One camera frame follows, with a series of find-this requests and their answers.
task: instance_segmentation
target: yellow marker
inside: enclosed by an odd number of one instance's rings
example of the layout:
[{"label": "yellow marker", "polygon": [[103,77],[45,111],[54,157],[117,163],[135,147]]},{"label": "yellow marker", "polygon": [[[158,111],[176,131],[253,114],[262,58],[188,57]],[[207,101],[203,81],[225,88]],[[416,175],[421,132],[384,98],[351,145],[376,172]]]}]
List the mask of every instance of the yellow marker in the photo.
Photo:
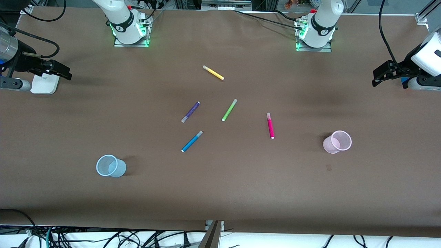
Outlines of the yellow marker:
[{"label": "yellow marker", "polygon": [[208,68],[208,67],[206,67],[206,66],[203,66],[203,67],[204,67],[204,69],[206,69],[209,73],[211,73],[211,74],[215,75],[216,77],[218,77],[220,80],[224,80],[224,77],[221,76],[221,75],[219,75],[217,72],[213,71],[212,69],[210,69],[210,68]]}]

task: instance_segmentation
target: brown table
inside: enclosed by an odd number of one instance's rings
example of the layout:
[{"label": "brown table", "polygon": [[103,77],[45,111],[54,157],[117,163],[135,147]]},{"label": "brown table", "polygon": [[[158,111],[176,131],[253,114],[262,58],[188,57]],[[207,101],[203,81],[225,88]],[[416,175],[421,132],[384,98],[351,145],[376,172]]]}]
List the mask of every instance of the brown table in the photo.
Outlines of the brown table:
[{"label": "brown table", "polygon": [[[0,91],[1,208],[40,225],[188,230],[222,219],[235,231],[441,234],[441,95],[371,86],[389,59],[376,16],[342,16],[332,53],[297,52],[292,29],[232,11],[164,11],[145,49],[112,47],[105,21],[80,8],[53,23],[22,17],[19,28],[60,45],[55,59],[73,77],[48,96]],[[399,60],[427,34],[411,16],[383,24]],[[331,155],[321,142],[335,130],[353,145]],[[104,154],[127,174],[99,176]]]}]

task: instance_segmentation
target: blue plastic cup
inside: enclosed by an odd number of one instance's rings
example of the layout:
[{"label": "blue plastic cup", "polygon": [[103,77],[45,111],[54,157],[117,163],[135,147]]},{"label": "blue plastic cup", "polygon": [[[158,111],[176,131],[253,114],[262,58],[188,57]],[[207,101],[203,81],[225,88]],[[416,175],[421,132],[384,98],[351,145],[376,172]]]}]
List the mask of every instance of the blue plastic cup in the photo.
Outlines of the blue plastic cup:
[{"label": "blue plastic cup", "polygon": [[98,159],[97,172],[103,177],[120,177],[126,172],[126,163],[113,155],[104,155]]}]

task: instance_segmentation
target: pink marker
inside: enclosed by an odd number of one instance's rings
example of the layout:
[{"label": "pink marker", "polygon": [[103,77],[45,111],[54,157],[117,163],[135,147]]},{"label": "pink marker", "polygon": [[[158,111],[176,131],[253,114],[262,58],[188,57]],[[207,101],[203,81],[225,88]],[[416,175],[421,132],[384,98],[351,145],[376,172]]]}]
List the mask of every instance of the pink marker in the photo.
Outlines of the pink marker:
[{"label": "pink marker", "polygon": [[269,113],[266,113],[266,119],[268,120],[269,136],[274,139],[273,123],[271,122],[271,115],[269,115]]}]

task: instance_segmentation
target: cup rim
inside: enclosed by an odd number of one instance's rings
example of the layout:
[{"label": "cup rim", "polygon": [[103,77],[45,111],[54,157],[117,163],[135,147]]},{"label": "cup rim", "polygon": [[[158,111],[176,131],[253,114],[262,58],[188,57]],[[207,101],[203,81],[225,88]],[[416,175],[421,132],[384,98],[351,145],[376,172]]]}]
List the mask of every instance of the cup rim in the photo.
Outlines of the cup rim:
[{"label": "cup rim", "polygon": [[335,132],[332,133],[331,138],[333,138],[333,137],[334,137],[334,134],[336,134],[336,133],[338,133],[338,132],[343,132],[343,133],[345,133],[345,134],[349,137],[349,146],[348,146],[346,149],[340,149],[340,148],[334,146],[334,144],[332,143],[332,139],[331,139],[331,144],[332,144],[332,146],[333,146],[335,149],[340,150],[340,151],[348,150],[349,148],[351,148],[351,146],[352,146],[352,138],[351,138],[351,136],[350,136],[347,132],[345,132],[345,131],[343,131],[343,130],[337,130],[337,131],[335,131]]},{"label": "cup rim", "polygon": [[[100,163],[101,159],[104,158],[104,157],[112,157],[112,158],[115,160],[115,162],[116,162],[115,169],[114,169],[111,173],[109,173],[109,174],[102,174],[102,173],[98,170],[98,164]],[[112,175],[113,173],[115,173],[115,171],[116,171],[117,168],[118,168],[118,159],[117,159],[115,156],[111,155],[111,154],[106,154],[106,155],[102,156],[100,159],[98,159],[97,166],[96,166],[96,169],[97,169],[98,174],[100,174],[100,175],[103,176],[103,177],[108,177],[108,176]]]}]

